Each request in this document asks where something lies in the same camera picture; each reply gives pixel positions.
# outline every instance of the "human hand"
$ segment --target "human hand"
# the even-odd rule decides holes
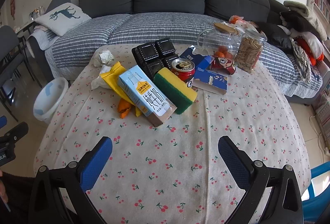
[[[8,203],[8,196],[6,194],[5,185],[0,180],[0,197],[5,203]]]

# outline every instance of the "white bucket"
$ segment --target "white bucket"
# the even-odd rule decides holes
[[[49,82],[39,93],[33,105],[33,115],[39,121],[50,124],[52,117],[68,90],[68,81],[59,77]]]

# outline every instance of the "scouring pad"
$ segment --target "scouring pad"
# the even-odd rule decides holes
[[[187,87],[168,68],[162,68],[155,75],[153,82],[177,107],[175,110],[177,114],[182,114],[197,97],[197,92]]]

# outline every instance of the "yellow snack bag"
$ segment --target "yellow snack bag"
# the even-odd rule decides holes
[[[121,98],[125,99],[127,102],[135,106],[133,101],[131,101],[131,99],[127,96],[124,90],[122,90],[117,84],[119,75],[121,75],[125,71],[126,69],[118,61],[113,65],[110,71],[106,73],[101,73],[100,76],[101,78],[103,78],[104,81],[106,81],[106,83],[111,87],[111,89],[116,92],[116,94],[118,94]],[[135,107],[135,114],[138,117],[142,114],[142,112],[139,108]]]

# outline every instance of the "blue box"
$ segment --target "blue box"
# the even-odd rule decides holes
[[[215,94],[224,95],[227,92],[227,77],[197,68],[192,85]]]
[[[207,51],[200,50],[194,46],[187,48],[180,55],[180,58],[191,60],[195,64],[195,69],[201,68],[203,70],[206,70],[214,59],[212,56],[208,54]]]

